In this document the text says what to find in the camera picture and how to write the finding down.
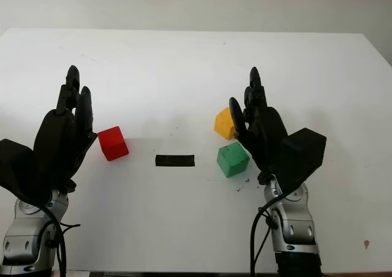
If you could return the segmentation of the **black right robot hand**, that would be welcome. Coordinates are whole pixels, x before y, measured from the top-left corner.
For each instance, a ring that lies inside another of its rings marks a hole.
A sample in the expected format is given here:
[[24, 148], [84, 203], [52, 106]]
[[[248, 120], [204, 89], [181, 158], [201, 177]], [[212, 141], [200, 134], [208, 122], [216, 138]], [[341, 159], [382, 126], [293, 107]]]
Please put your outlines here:
[[229, 99], [235, 137], [250, 152], [260, 169], [258, 182], [264, 185], [276, 173], [279, 144], [288, 136], [280, 114], [267, 105], [264, 87], [256, 67], [250, 72], [250, 85], [244, 91], [245, 108]]

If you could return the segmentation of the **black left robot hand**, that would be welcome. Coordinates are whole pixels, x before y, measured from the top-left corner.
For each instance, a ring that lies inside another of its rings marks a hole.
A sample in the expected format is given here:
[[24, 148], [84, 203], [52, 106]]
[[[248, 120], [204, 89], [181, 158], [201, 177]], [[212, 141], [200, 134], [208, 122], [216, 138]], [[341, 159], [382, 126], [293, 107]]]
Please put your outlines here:
[[44, 117], [34, 141], [38, 177], [50, 189], [71, 193], [72, 177], [97, 138], [92, 129], [91, 92], [80, 88], [80, 73], [72, 65], [61, 85], [56, 108]]

